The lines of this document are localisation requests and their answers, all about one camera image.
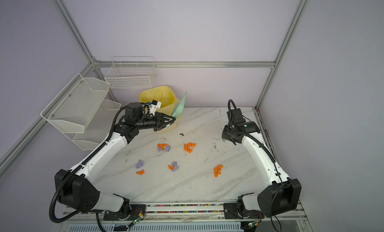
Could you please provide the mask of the green plastic dustpan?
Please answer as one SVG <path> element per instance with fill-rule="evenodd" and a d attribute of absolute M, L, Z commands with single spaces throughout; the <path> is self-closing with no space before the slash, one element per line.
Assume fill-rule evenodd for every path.
<path fill-rule="evenodd" d="M 175 106 L 175 108 L 174 108 L 174 110 L 172 112 L 172 117 L 174 117 L 175 120 L 177 120 L 180 117 L 180 115 L 182 114 L 182 112 L 183 112 L 183 110 L 185 108 L 185 103 L 186 103 L 186 100 L 187 100 L 187 95 L 188 95 L 188 92 L 185 91 L 183 98 Z"/>

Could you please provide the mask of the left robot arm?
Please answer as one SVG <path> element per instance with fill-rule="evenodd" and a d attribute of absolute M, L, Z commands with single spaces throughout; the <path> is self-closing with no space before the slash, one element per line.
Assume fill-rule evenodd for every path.
<path fill-rule="evenodd" d="M 62 223 L 79 213 L 112 212 L 125 219 L 131 213 L 130 200 L 100 192 L 94 182 L 104 166 L 125 148 L 141 130 L 155 132 L 172 125 L 176 118 L 158 112 L 160 104 L 130 103 L 118 110 L 107 137 L 87 157 L 69 170 L 55 175 L 56 191 L 49 206 L 49 218 Z"/>

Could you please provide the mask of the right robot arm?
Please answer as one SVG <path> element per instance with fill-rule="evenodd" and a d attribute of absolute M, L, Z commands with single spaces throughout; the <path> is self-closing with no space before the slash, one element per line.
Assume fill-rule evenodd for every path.
<path fill-rule="evenodd" d="M 241 109 L 229 109 L 228 124 L 222 132 L 222 139 L 234 145 L 241 144 L 250 153 L 265 188 L 256 193 L 238 197 L 238 210 L 242 216 L 248 212 L 259 212 L 268 218 L 293 211 L 299 204 L 302 185 L 292 179 L 281 168 L 272 152 L 267 148 L 257 124 L 247 121 Z"/>

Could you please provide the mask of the orange purple scraps left-centre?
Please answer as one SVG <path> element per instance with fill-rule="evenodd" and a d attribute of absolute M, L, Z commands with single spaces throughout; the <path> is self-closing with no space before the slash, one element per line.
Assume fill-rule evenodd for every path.
<path fill-rule="evenodd" d="M 157 151 L 158 152 L 169 152 L 171 149 L 171 146 L 168 144 L 158 144 L 157 145 Z"/>

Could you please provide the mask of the orange scraps centre pile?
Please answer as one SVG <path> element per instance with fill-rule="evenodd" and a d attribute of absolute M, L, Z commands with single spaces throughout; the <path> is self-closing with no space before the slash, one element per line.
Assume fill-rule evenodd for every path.
<path fill-rule="evenodd" d="M 188 153 L 192 153 L 193 152 L 193 149 L 194 147 L 196 146 L 197 144 L 196 143 L 187 143 L 187 144 L 184 144 L 184 151 L 188 152 Z"/>

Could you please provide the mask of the orange scraps lower right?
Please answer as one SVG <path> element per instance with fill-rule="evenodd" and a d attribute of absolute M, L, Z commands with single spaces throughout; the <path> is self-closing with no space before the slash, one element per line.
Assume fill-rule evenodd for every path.
<path fill-rule="evenodd" d="M 223 168 L 223 165 L 218 165 L 214 167 L 214 177 L 217 178 L 221 174 L 222 168 Z"/>

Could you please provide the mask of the purple orange scraps lower centre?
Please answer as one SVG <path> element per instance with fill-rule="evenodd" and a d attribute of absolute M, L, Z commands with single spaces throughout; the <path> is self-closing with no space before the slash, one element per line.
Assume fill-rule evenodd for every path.
<path fill-rule="evenodd" d="M 173 161 L 173 162 L 171 162 L 170 165 L 168 165 L 168 169 L 169 169 L 170 171 L 172 171 L 172 172 L 177 171 L 178 168 L 179 168 L 179 165 L 178 165 L 178 162 L 176 162 L 176 161 Z"/>

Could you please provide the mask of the orange scrap far left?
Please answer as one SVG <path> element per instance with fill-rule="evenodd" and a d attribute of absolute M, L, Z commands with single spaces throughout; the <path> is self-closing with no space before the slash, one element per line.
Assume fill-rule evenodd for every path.
<path fill-rule="evenodd" d="M 136 172 L 137 175 L 143 175 L 144 173 L 145 173 L 144 170 L 141 170 L 141 171 Z"/>

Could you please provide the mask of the lower white mesh shelf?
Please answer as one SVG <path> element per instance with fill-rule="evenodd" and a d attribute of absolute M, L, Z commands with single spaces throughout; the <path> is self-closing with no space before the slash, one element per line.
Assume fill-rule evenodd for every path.
<path fill-rule="evenodd" d="M 92 151 L 108 136 L 114 116 L 121 108 L 121 104 L 103 100 L 90 124 L 83 134 L 75 134 L 72 142 L 83 151 Z"/>

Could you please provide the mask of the white mesh shelf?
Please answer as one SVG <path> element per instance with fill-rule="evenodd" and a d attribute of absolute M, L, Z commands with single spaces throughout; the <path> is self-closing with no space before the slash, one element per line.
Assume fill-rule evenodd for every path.
<path fill-rule="evenodd" d="M 114 116 L 121 108 L 121 104 L 103 100 L 90 124 L 83 134 L 75 134 L 72 142 L 83 151 L 92 151 L 108 136 Z"/>
<path fill-rule="evenodd" d="M 83 134 L 110 90 L 110 84 L 76 74 L 41 112 L 63 134 Z"/>

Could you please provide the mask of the upper white mesh shelf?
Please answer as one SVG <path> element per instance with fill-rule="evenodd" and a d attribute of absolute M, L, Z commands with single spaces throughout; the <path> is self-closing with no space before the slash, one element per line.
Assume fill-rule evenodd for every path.
<path fill-rule="evenodd" d="M 110 84 L 76 74 L 41 112 L 63 134 L 83 134 L 110 90 Z"/>

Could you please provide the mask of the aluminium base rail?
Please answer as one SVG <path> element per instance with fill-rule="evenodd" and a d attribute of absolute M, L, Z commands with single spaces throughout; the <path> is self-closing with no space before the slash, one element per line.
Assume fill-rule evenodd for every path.
<path fill-rule="evenodd" d="M 260 212 L 241 215 L 236 202 L 133 203 L 126 220 L 102 212 L 79 214 L 58 224 L 57 232 L 311 232 L 302 207 L 268 218 Z"/>

